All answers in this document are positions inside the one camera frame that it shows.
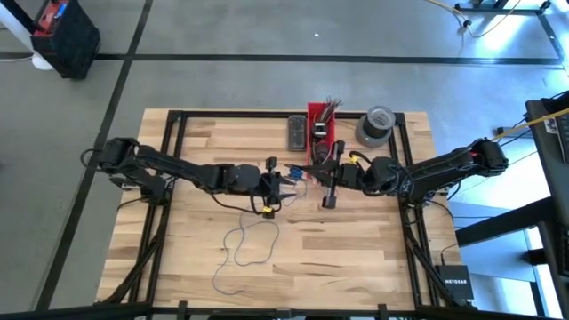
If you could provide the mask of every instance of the yellow cable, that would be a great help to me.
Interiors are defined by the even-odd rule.
[[[463,21],[469,20],[460,10],[448,5],[448,4],[442,4],[440,2],[438,2],[437,0],[425,0],[427,2],[430,2],[432,4],[438,5],[442,8],[445,8],[446,10],[449,10],[451,12],[454,12],[456,14],[458,14],[459,16],[462,17]],[[470,30],[470,27],[466,27],[466,29],[469,31],[470,36],[472,36],[473,38],[481,38],[483,36],[486,36],[488,33],[490,33],[492,30],[494,30],[496,27],[498,27],[506,18],[508,18],[508,16],[514,11],[516,10],[517,6],[522,2],[522,0],[517,0],[516,4],[514,4],[514,6],[509,10],[508,13],[506,13],[506,15],[500,19],[500,21],[498,21],[495,25],[493,25],[491,28],[489,28],[488,30],[486,30],[483,34],[475,36],[472,33],[472,30]]]
[[[496,141],[496,140],[499,140],[499,139],[501,139],[501,138],[504,138],[505,136],[507,136],[507,135],[509,135],[509,134],[511,134],[511,133],[517,132],[517,131],[519,131],[520,129],[524,129],[524,128],[530,126],[530,125],[539,124],[539,123],[544,122],[545,120],[548,120],[548,119],[551,119],[551,118],[554,118],[554,117],[558,117],[558,116],[562,116],[562,115],[565,115],[565,114],[567,114],[567,113],[569,113],[569,108],[563,109],[563,110],[558,111],[558,112],[556,112],[556,113],[552,113],[552,114],[549,115],[549,116],[543,116],[543,117],[541,117],[541,118],[539,118],[539,119],[532,120],[532,121],[530,121],[530,122],[528,122],[528,123],[525,123],[525,124],[522,124],[522,125],[520,125],[520,126],[517,126],[516,128],[511,128],[511,129],[509,129],[509,130],[507,130],[507,131],[505,131],[505,132],[503,132],[503,133],[501,133],[501,134],[498,134],[497,136],[495,136],[495,137],[492,138],[492,141]]]

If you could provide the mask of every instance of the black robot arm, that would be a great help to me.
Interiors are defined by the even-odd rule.
[[[349,153],[350,163],[340,164],[337,159],[345,144],[341,140],[334,144],[337,154],[332,160],[298,166],[329,187],[323,200],[323,206],[328,208],[335,205],[336,187],[361,190],[367,196],[399,196],[404,204],[415,206],[430,200],[439,189],[449,188],[469,176],[496,176],[508,168],[508,159],[500,146],[486,139],[408,167],[389,157],[370,160],[356,151]],[[359,163],[360,159],[368,163],[367,169]]]
[[[210,195],[226,194],[236,196],[261,197],[265,207],[280,204],[287,196],[280,195],[280,184],[293,184],[284,179],[280,172],[275,172],[276,158],[267,159],[267,172],[250,164],[192,164],[191,162],[168,156],[150,146],[141,145],[132,138],[114,138],[108,140],[97,158],[100,171],[111,176],[111,181],[118,187],[136,185],[146,200],[154,204],[164,204],[168,195],[168,181],[161,176],[153,176],[146,169],[154,169],[168,174],[174,179],[191,181]],[[274,212],[264,213],[272,218]]]

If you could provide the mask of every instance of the black remote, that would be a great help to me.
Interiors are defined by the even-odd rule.
[[[306,150],[306,117],[289,116],[287,121],[288,128],[288,150]]]
[[[563,161],[565,164],[569,164],[569,115],[557,116],[555,122]]]

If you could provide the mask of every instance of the wooden table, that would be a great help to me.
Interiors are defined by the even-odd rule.
[[[167,113],[167,109],[146,110],[138,137],[140,143],[160,148]],[[434,156],[427,115],[410,112],[405,113],[405,118],[413,161]],[[389,156],[388,146],[371,150],[356,142],[356,122],[336,123],[336,139],[346,141],[344,156],[348,157],[350,150],[359,150],[370,158]],[[305,155],[288,152],[285,135],[286,121],[282,118],[190,118],[180,158],[197,164],[256,164],[264,170],[265,158],[277,156],[277,169],[288,172],[284,164],[303,164]],[[396,137],[399,158],[403,159],[398,133]],[[280,228],[280,237],[267,263],[237,266],[233,249],[241,235],[234,232],[228,237],[229,263],[219,273],[216,283],[223,291],[244,292],[227,296],[212,288],[212,276],[226,256],[222,239],[229,230],[238,227],[240,213],[218,206],[190,182],[178,180],[155,306],[177,307],[179,300],[187,300],[193,308],[370,310],[385,303],[391,310],[414,310],[397,200],[340,189],[337,208],[327,210],[320,206],[322,195],[319,187],[309,183],[305,198],[284,206],[276,215],[274,222]],[[123,201],[138,196],[135,191],[125,192]],[[246,197],[219,196],[219,199],[225,204],[249,205]],[[436,200],[446,204],[441,196]],[[146,208],[146,204],[129,204],[117,214],[98,300],[109,296],[133,266]],[[244,216],[245,225],[259,220],[255,215]],[[425,209],[425,224],[431,255],[438,263],[440,251],[456,243],[453,223],[444,209],[431,205]],[[270,225],[248,229],[239,261],[265,259],[275,235],[276,229]],[[445,261],[460,263],[456,247],[445,251]],[[418,262],[417,265],[421,296],[423,303],[428,304],[426,277],[421,265]],[[146,292],[146,282],[143,277],[141,292]]]

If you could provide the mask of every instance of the concrete floor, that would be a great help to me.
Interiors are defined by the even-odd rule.
[[[40,2],[19,4],[31,14]],[[101,52],[126,53],[144,0],[80,4],[100,28]],[[566,51],[567,11],[559,0],[547,12]],[[471,16],[475,26],[498,19]],[[0,31],[0,52],[24,48]],[[451,14],[421,0],[155,1],[138,53],[556,58],[535,16],[512,16],[475,40],[457,31]],[[88,78],[76,82],[26,61],[0,63],[0,313],[36,303],[83,172],[78,155],[97,136],[122,65],[96,61]],[[304,108],[332,96],[346,110],[427,111],[444,153],[518,122],[526,100],[567,87],[564,69],[531,65],[134,61],[109,137],[136,136],[145,108]],[[527,141],[505,150],[511,161],[533,151]],[[465,181],[454,201],[508,209],[547,195],[539,173],[534,178],[541,182],[530,188],[514,173],[539,167],[537,156],[516,167],[479,186],[476,178]],[[505,188],[521,196],[505,197]],[[95,177],[52,308],[92,303],[120,195],[105,176]]]

